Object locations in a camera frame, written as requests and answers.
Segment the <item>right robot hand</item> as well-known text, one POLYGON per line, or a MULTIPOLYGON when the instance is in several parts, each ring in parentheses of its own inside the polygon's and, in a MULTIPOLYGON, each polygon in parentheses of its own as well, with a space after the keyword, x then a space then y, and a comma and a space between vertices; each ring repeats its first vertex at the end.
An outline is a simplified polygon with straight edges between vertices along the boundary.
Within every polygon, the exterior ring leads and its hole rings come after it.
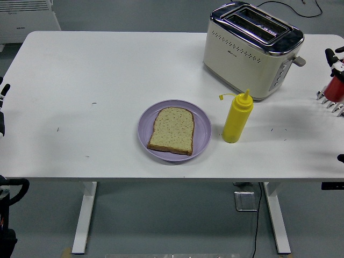
POLYGON ((330 48, 325 49, 325 55, 331 69, 331 77, 336 77, 343 82, 343 62, 330 48))

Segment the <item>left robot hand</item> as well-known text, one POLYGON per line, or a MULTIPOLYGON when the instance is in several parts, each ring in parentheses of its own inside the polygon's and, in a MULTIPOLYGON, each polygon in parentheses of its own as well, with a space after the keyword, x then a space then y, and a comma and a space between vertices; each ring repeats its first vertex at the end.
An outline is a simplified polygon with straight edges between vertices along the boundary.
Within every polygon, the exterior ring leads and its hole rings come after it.
MULTIPOLYGON (((10 87, 11 85, 7 83, 1 91, 1 108, 3 107, 5 96, 10 90, 10 87)), ((4 113, 1 111, 0 114, 1 114, 1 138, 2 138, 5 136, 5 121, 4 121, 4 113)))

